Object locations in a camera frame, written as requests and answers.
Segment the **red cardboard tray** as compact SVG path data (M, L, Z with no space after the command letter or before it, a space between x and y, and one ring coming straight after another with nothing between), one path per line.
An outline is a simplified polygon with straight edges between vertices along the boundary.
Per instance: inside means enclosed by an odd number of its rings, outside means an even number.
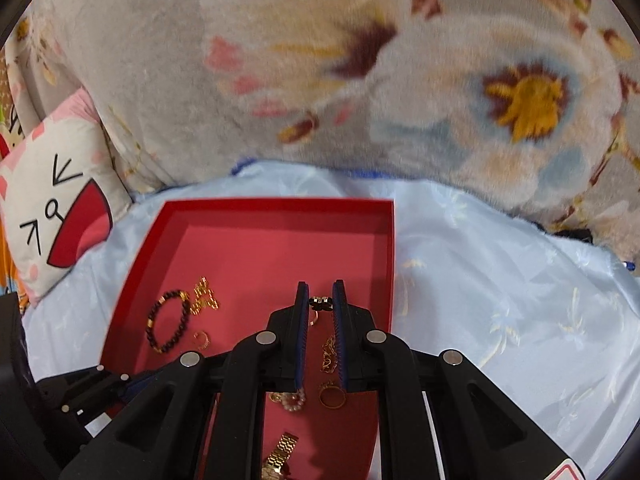
M372 313L381 330L392 319L395 257L394 207L388 200L353 198L217 198L171 200L156 216L134 259L107 330L101 360L115 372L139 373L170 361L145 336L152 304L163 292L190 292L206 278L218 300L190 319L178 352L198 350L193 334L205 330L206 356L229 351L265 328L271 312L290 306L299 283L330 296L342 281L347 298ZM266 405L262 447L281 434L298 437L290 460L296 479L367 478L378 436L371 393L341 394L337 374L322 370L333 332L319 315L306 343L306 401L295 413Z

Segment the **small gold hoop earring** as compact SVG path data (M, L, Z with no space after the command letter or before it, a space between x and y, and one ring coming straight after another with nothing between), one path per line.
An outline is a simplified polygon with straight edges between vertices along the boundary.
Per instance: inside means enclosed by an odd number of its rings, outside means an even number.
M193 340L198 351L204 351L210 346L210 337L205 330L197 330L193 334Z

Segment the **gold wristwatch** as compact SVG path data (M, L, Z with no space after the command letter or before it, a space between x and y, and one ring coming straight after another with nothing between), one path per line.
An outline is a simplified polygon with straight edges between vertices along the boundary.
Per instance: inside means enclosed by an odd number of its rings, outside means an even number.
M288 461L295 451L298 437L285 432L270 454L262 461L260 478L262 480L282 480L288 478Z

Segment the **grey floral fleece blanket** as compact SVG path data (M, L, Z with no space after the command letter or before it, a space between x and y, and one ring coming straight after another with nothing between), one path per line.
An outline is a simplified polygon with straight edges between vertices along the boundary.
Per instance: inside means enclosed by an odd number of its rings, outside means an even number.
M427 178L639 260L616 0L1 1L22 125L86 89L130 188L252 160Z

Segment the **white cat face pillow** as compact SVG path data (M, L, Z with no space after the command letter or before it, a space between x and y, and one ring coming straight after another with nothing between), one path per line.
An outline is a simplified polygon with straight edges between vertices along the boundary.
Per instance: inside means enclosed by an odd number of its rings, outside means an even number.
M79 89L1 163L1 221L29 303L107 240L131 205L98 113Z

